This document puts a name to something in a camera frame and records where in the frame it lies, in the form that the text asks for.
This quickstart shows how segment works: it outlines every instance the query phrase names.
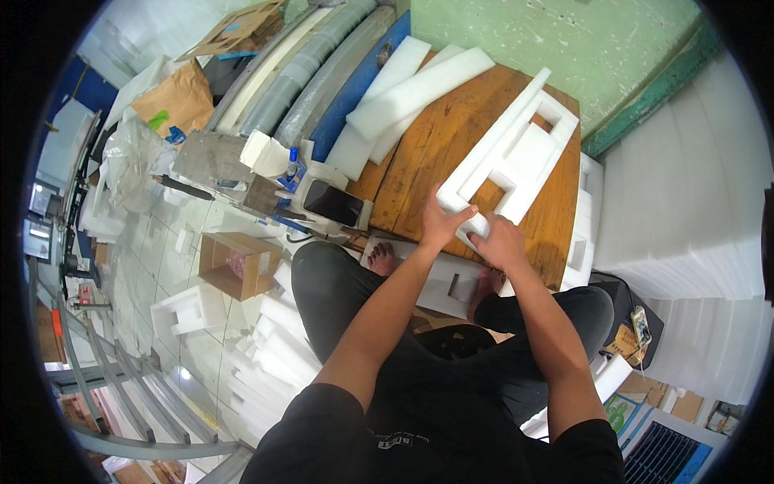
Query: gray cloth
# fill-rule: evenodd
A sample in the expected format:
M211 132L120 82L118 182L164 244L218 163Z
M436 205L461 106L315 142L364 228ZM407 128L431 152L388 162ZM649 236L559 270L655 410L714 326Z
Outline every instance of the gray cloth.
M293 295L321 362L325 363L354 316L385 280L328 242L311 242L296 252ZM610 297L597 287L577 287L553 297L575 326L591 361L613 324ZM478 305L474 320L514 336L478 355L449 361L427 351L406 328L379 371L374 401L428 387L473 390L500 403L517 425L545 408L548 386L529 348L516 298L490 294Z

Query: wooden workbench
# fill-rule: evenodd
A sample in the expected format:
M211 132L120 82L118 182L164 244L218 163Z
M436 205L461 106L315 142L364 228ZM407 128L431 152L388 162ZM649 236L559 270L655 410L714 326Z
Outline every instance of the wooden workbench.
M427 62L435 53L431 52ZM347 191L374 201L370 225L419 240L422 206L430 187L446 180L500 114L532 78L500 64L429 105L380 165L366 163L360 180ZM546 85L544 90L575 115L578 102ZM536 124L550 125L536 116ZM559 290L575 219L581 164L581 131L575 129L556 167L522 220L527 257L543 283ZM471 199L482 213L493 210L503 191L486 180ZM481 262L461 240L444 250Z

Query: hand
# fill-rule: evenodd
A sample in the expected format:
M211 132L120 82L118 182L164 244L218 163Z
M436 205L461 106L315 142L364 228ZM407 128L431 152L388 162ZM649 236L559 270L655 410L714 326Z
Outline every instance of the hand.
M473 215L478 213L478 207L471 205L456 215L448 215L438 204L436 193L440 183L430 188L422 213L422 238L420 245L430 247L440 252L446 244L454 239L454 233Z
M524 246L524 232L502 215L489 212L485 215L489 222L489 236L484 239L479 234L469 232L467 237L476 249L494 267L508 272L519 272L530 268Z

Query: black t-shirt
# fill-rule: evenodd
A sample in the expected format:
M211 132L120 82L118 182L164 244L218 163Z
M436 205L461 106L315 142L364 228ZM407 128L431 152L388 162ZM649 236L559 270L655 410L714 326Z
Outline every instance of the black t-shirt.
M263 437L241 482L624 482L606 420L577 424L549 445L475 393L383 400L364 416L348 391L308 386Z

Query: tiled floor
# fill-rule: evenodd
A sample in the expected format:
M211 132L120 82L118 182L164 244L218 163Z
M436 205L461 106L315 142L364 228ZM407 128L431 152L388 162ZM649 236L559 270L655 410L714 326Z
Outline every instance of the tiled floor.
M186 255L175 250L177 235L183 227L195 234L193 247ZM228 354L239 338L255 326L261 296L239 302L224 294L228 312L225 326L180 336L173 335L169 328L154 330L150 315L154 303L194 285L206 284L197 276L200 234L231 231L266 238L279 237L285 230L261 225L255 217L223 199L194 200L182 208L159 200L149 215L129 215L126 229L112 249L105 287L114 306L113 334L127 351L147 355L153 348L167 379L178 385L181 396L206 420L219 427L223 440L240 438L256 445L258 438L245 430L240 417L229 407L228 377L232 365ZM147 409L143 413L150 423L152 416ZM197 459L197 465L209 470L220 460Z

